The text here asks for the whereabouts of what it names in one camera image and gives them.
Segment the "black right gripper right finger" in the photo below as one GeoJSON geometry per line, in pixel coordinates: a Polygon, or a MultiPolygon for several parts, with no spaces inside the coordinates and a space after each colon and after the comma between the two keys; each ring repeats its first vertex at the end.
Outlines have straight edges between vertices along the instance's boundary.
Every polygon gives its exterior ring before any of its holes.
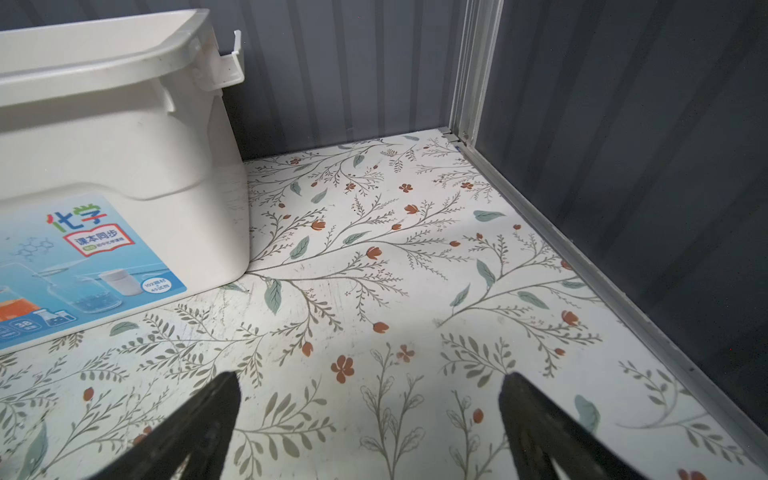
{"type": "Polygon", "coordinates": [[[523,375],[504,377],[499,409],[520,479],[641,479],[523,375]]]}

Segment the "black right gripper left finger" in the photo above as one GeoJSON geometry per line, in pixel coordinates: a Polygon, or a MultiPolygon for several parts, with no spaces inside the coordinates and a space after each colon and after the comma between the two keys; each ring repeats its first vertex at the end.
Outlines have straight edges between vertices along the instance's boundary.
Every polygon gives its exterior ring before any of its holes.
{"type": "Polygon", "coordinates": [[[237,374],[223,372],[95,479],[219,479],[241,402],[237,374]]]}

